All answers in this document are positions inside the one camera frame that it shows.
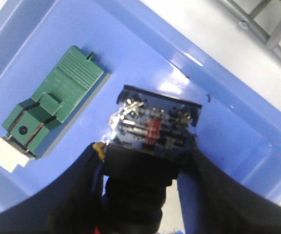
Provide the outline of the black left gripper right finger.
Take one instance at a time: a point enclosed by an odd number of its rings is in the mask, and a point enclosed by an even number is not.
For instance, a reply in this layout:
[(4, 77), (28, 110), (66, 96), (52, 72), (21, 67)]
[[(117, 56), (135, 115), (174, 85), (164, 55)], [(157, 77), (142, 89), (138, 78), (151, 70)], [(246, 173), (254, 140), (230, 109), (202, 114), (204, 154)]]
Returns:
[(228, 176), (195, 140), (177, 185), (187, 234), (281, 234), (281, 206)]

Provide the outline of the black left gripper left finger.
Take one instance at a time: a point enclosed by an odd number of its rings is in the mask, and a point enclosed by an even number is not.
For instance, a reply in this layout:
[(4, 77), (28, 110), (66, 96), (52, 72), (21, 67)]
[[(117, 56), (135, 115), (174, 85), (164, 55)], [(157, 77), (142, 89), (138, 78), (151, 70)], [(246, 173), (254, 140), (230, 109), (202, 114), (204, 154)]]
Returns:
[(90, 144), (50, 185), (0, 213), (0, 234), (94, 234), (102, 166)]

